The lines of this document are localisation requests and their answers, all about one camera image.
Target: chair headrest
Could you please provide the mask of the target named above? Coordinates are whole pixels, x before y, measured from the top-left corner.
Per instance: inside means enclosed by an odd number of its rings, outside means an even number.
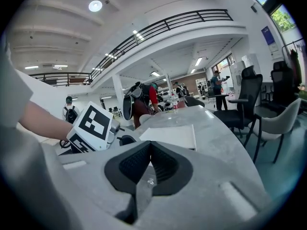
[[[242,78],[243,79],[253,79],[253,78],[256,78],[256,77],[257,77],[257,75],[255,73],[254,66],[247,67],[242,71]]]
[[[284,68],[288,68],[288,66],[287,66],[287,64],[284,60],[274,62],[274,64],[273,64],[273,70],[281,70],[281,69],[284,69]]]

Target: glossy tabletop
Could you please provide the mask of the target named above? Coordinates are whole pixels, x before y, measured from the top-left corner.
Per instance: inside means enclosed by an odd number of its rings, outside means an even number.
[[[264,189],[258,171],[241,142],[221,120],[200,105],[157,113],[134,132],[141,135],[148,128],[185,125],[194,125],[197,152],[221,159]]]

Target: brown pants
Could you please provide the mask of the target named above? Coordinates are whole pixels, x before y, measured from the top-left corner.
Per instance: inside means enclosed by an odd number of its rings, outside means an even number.
[[[133,114],[133,120],[134,120],[134,126],[135,128],[138,128],[140,124],[140,117],[144,114],[150,114],[147,106],[144,102],[140,100],[136,100],[134,102],[134,114]]]

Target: round ceiling light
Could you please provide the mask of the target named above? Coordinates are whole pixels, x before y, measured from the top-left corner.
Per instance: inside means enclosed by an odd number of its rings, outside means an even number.
[[[102,8],[102,3],[101,3],[101,1],[98,1],[98,0],[92,1],[92,2],[88,5],[88,8],[89,8],[89,10],[92,11],[92,12],[97,12],[97,11],[101,10],[101,8]]]

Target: air vent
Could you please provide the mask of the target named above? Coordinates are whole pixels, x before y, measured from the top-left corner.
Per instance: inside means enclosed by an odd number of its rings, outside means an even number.
[[[43,64],[43,67],[53,67],[52,64]]]

